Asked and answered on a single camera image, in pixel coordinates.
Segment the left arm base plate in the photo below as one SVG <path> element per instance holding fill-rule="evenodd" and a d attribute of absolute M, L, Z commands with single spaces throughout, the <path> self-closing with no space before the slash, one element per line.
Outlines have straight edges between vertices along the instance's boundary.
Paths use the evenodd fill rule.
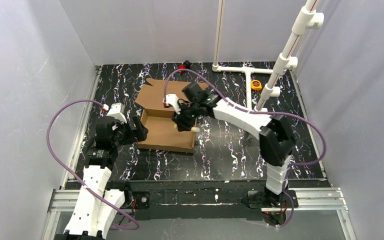
<path fill-rule="evenodd" d="M 140 190 L 135 182 L 110 181 L 106 184 L 106 190 L 120 190 L 124 192 L 125 201 L 121 209 L 143 210 L 150 206 L 150 192 Z"/>

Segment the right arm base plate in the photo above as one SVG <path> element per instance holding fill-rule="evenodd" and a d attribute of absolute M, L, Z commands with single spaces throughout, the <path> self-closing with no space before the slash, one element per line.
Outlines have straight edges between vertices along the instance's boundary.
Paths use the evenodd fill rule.
<path fill-rule="evenodd" d="M 249 190 L 244 194 L 242 202 L 251 209 L 284 208 L 286 205 L 288 208 L 299 207 L 297 194 L 291 189 L 287 189 L 286 194 L 281 192 L 279 195 L 271 191 Z"/>

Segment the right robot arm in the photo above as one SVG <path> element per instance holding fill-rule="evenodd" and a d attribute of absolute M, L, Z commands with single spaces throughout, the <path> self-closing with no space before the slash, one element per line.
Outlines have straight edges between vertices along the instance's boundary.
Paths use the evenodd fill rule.
<path fill-rule="evenodd" d="M 267 179 L 264 190 L 248 196 L 246 203 L 256 206 L 278 206 L 285 200 L 288 171 L 296 138 L 292 126 L 282 115 L 255 112 L 233 102 L 218 90 L 208 94 L 196 82 L 182 89 L 186 99 L 166 93 L 163 105 L 172 107 L 171 117 L 179 132 L 192 131 L 196 118 L 211 117 L 224 121 L 259 141 L 260 156 L 266 162 Z"/>

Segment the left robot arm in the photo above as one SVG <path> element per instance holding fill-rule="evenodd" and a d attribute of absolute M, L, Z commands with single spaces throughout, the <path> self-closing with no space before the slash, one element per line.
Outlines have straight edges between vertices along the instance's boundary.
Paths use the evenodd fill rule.
<path fill-rule="evenodd" d="M 148 129 L 140 117 L 134 127 L 113 116 L 104 116 L 95 126 L 95 136 L 87 146 L 81 189 L 72 216 L 56 240 L 105 240 L 117 213 L 123 214 L 125 187 L 110 189 L 107 183 L 118 158 L 120 146 L 146 140 Z"/>

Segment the yellow tube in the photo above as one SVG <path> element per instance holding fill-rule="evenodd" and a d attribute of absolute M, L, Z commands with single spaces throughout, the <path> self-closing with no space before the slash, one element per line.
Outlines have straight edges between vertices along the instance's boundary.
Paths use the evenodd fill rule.
<path fill-rule="evenodd" d="M 174 125 L 174 128 L 177 130 L 178 129 L 178 125 L 175 124 Z M 200 132 L 200 129 L 198 127 L 191 127 L 190 130 L 187 130 L 188 132 L 194 132 L 194 133 L 199 133 Z"/>

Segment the red black stamp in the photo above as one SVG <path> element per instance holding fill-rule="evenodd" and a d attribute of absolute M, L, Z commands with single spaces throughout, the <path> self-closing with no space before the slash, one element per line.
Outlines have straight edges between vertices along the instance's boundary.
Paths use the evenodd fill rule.
<path fill-rule="evenodd" d="M 185 70 L 190 70 L 191 66 L 192 63 L 189 60 L 185 60 L 177 69 L 179 70 L 179 73 L 182 74 Z"/>

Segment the brown cardboard box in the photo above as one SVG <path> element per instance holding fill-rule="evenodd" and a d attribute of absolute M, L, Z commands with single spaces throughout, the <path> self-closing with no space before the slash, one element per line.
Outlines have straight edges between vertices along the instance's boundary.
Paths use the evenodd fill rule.
<path fill-rule="evenodd" d="M 136 97 L 135 102 L 143 107 L 141 123 L 148 129 L 146 140 L 136 146 L 139 149 L 191 154 L 196 134 L 175 129 L 175 122 L 171 119 L 174 110 L 163 105 L 165 83 L 164 80 L 147 78 Z"/>

